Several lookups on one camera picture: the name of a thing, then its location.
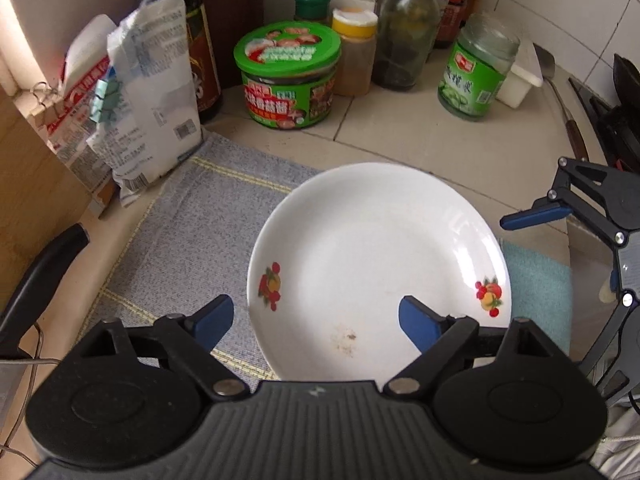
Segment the yellow cap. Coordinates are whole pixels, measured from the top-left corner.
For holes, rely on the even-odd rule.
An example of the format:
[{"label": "yellow cap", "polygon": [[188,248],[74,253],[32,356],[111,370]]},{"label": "yellow cap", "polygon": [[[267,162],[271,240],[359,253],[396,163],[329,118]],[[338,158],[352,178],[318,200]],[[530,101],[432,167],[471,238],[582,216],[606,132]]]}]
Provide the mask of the yellow cap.
[{"label": "yellow cap", "polygon": [[351,38],[370,38],[378,28],[378,17],[372,10],[354,7],[334,9],[331,28],[338,34]]}]

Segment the green cap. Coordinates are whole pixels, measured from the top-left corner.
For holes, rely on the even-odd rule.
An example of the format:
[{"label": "green cap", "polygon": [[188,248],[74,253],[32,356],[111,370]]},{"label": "green cap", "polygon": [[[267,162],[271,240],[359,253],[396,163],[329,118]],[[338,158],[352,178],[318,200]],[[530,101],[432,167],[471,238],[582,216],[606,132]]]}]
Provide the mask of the green cap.
[{"label": "green cap", "polygon": [[331,65],[340,57],[340,36],[313,22],[279,22],[238,41],[234,58],[247,74],[289,77]]},{"label": "green cap", "polygon": [[323,20],[329,15],[331,0],[295,0],[296,16],[303,20]]}]

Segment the metal screw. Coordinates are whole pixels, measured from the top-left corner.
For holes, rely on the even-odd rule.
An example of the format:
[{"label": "metal screw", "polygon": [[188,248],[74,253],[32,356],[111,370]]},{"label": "metal screw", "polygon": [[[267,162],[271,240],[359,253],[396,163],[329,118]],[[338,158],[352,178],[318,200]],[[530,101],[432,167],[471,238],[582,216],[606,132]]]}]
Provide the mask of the metal screw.
[{"label": "metal screw", "polygon": [[414,394],[420,389],[420,383],[411,377],[398,377],[389,381],[389,389],[396,395]]},{"label": "metal screw", "polygon": [[244,383],[238,379],[222,379],[213,385],[213,391],[223,397],[232,397],[244,392]]}]

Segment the gray placemat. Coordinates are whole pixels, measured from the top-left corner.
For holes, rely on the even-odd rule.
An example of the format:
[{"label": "gray placemat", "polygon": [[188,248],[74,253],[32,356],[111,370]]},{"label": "gray placemat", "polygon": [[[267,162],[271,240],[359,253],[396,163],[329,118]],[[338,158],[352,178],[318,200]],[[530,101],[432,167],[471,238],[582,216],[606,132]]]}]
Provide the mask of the gray placemat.
[{"label": "gray placemat", "polygon": [[219,294],[236,313],[214,355],[255,388],[275,379],[255,340],[246,302],[249,259],[284,196],[316,170],[209,134],[164,183],[96,298],[82,332],[105,317],[126,326],[189,315]]}]

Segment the black handle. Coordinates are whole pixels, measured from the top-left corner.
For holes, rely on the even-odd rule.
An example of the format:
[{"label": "black handle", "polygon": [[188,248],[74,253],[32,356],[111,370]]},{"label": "black handle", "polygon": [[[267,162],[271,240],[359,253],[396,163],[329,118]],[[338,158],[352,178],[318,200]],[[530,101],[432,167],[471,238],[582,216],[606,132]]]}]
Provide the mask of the black handle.
[{"label": "black handle", "polygon": [[578,160],[589,161],[589,153],[587,153],[587,146],[582,138],[582,133],[575,120],[570,119],[564,125],[566,127],[567,135],[569,135],[569,142],[574,150],[575,158]]},{"label": "black handle", "polygon": [[45,311],[71,262],[88,243],[82,226],[75,224],[38,254],[0,317],[0,354],[17,349],[22,336]]}]

